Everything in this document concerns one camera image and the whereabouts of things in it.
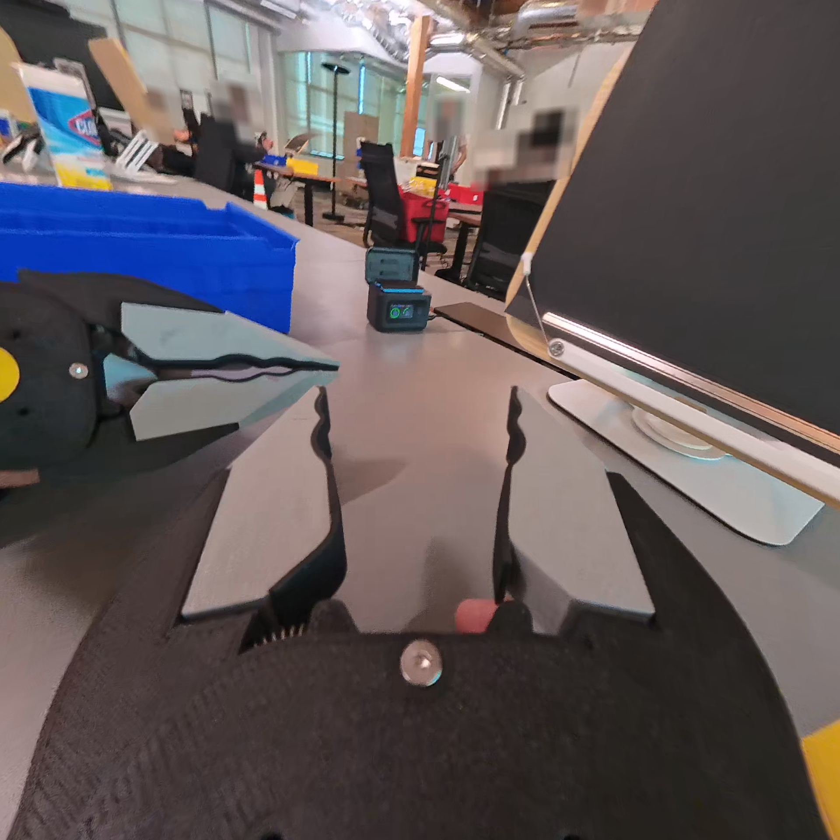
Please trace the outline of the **black charging case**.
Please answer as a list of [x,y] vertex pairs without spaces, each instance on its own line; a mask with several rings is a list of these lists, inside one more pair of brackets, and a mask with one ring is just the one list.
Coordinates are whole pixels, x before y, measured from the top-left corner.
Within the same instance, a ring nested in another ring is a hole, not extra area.
[[420,260],[410,248],[373,246],[365,254],[368,287],[366,317],[380,333],[424,331],[432,310],[432,296],[419,286]]

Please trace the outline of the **wooden post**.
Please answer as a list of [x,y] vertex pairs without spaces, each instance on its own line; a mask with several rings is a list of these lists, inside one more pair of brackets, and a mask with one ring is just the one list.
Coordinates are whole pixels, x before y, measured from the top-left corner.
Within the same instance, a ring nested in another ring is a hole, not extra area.
[[423,94],[424,62],[433,17],[430,14],[414,19],[410,29],[406,69],[406,91],[402,120],[402,137],[399,155],[413,156],[419,107]]

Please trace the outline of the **white laptop stand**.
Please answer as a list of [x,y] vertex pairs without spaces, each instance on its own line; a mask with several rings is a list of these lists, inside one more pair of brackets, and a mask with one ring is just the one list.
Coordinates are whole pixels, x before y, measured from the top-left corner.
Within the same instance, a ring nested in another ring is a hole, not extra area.
[[124,180],[140,180],[141,170],[159,148],[156,138],[140,129],[115,159],[112,172]]

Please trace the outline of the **yellow plastic bin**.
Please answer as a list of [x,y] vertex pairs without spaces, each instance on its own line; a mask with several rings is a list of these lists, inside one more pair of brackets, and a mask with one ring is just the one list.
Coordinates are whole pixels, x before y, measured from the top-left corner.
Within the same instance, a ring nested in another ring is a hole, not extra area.
[[817,804],[832,839],[839,838],[839,720],[801,741]]

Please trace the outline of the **disinfecting wipes canister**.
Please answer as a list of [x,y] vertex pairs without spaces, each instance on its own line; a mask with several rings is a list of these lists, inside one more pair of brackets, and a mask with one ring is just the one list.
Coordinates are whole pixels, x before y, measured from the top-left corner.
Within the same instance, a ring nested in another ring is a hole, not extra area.
[[15,62],[59,186],[111,192],[98,126],[83,82],[57,70]]

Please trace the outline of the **blue plastic bin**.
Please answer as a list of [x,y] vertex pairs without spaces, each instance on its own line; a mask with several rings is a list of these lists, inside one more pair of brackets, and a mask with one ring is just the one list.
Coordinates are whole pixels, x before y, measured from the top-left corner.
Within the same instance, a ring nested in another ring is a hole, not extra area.
[[19,270],[134,277],[288,333],[297,242],[232,203],[1,185],[2,280]]

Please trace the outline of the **black monitor with wooden edge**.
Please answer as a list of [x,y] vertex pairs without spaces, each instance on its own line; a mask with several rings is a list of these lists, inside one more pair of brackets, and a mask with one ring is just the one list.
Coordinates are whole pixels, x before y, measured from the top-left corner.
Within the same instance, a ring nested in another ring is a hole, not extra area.
[[532,261],[540,314],[838,466],[839,2],[665,1]]

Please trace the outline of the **dark brown flat panel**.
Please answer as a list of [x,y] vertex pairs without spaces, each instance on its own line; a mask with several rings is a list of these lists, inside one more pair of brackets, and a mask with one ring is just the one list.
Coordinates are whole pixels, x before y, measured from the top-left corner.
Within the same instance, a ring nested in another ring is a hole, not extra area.
[[527,358],[543,367],[549,368],[565,376],[569,380],[577,381],[580,377],[560,367],[557,363],[539,355],[537,351],[527,349],[519,339],[516,339],[508,326],[507,316],[483,308],[473,302],[458,302],[443,306],[433,306],[433,314],[452,322],[467,331],[491,341],[500,347]]

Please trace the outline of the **person's right hand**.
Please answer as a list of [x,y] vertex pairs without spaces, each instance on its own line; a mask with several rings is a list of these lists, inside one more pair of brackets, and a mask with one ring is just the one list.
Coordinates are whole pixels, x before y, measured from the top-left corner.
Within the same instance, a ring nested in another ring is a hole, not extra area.
[[463,635],[510,634],[517,609],[518,604],[510,599],[499,603],[490,599],[466,599],[456,608],[455,630]]

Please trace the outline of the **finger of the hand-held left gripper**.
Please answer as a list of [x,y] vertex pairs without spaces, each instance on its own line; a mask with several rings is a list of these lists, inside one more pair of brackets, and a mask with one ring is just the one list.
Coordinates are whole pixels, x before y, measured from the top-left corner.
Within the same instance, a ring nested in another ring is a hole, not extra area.
[[289,335],[230,311],[198,311],[124,302],[122,335],[161,366],[209,369],[228,363],[294,371],[336,371],[340,363]]
[[288,409],[337,375],[337,371],[294,371],[241,380],[205,376],[157,381],[129,411],[133,435],[145,441],[212,427],[247,426]]

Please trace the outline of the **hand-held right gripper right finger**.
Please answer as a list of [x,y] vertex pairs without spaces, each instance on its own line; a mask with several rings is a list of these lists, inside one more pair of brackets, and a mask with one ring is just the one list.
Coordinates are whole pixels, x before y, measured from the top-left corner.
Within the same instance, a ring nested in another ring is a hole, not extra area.
[[582,614],[649,621],[653,599],[601,460],[518,386],[507,434],[492,557],[497,603],[526,607],[544,636],[561,635]]

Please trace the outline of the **black floor lamp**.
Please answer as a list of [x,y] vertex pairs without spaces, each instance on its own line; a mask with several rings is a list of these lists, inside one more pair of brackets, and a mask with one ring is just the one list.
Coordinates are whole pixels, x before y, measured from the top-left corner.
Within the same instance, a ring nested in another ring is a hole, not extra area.
[[339,128],[339,82],[341,77],[350,74],[349,68],[337,62],[324,61],[322,68],[332,76],[332,149],[331,149],[331,181],[330,181],[330,210],[322,214],[323,219],[336,225],[343,225],[344,215],[338,209],[338,128]]

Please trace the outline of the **large black panel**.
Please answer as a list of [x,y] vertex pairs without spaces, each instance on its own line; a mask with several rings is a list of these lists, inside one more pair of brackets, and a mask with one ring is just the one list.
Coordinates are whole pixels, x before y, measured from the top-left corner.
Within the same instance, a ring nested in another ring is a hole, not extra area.
[[468,289],[503,300],[555,181],[491,185],[485,193]]

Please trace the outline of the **wooden background desk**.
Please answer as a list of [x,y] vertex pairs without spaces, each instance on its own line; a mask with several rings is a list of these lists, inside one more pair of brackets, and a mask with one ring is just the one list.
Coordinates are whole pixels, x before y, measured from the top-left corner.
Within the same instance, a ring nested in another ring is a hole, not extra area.
[[303,191],[303,223],[308,227],[314,226],[314,188],[316,186],[327,186],[330,193],[334,193],[334,187],[338,179],[326,175],[300,173],[286,166],[276,166],[265,162],[255,164],[255,168],[262,170],[273,179],[281,179],[295,187],[301,187]]

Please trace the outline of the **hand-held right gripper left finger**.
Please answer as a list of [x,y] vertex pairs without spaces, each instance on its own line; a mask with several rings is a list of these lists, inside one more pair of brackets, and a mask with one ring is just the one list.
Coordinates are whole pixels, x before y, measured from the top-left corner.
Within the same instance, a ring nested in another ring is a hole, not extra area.
[[184,620],[307,622],[337,593],[348,562],[330,432],[327,389],[312,387],[229,467]]

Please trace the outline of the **black office chair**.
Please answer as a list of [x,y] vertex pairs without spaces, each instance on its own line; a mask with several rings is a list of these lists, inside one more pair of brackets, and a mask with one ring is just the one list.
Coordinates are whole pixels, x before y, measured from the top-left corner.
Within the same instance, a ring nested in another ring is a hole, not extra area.
[[[378,144],[363,140],[360,143],[360,164],[368,193],[368,208],[363,228],[364,246],[413,249],[421,257],[446,254],[445,242],[442,246],[435,246],[428,239],[424,243],[418,240],[415,244],[399,241],[398,228],[402,221],[403,207],[398,191],[401,186],[396,177],[392,146],[388,143]],[[440,194],[440,191],[438,184],[434,182],[432,195],[426,197],[435,198],[437,194]]]

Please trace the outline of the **beige cardboard panel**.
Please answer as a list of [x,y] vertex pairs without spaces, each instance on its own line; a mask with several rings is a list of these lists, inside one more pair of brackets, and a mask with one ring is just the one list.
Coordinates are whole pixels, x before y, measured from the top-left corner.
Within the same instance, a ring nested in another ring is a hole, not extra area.
[[172,139],[172,121],[156,107],[126,49],[115,38],[92,38],[88,49],[132,125],[160,142]]

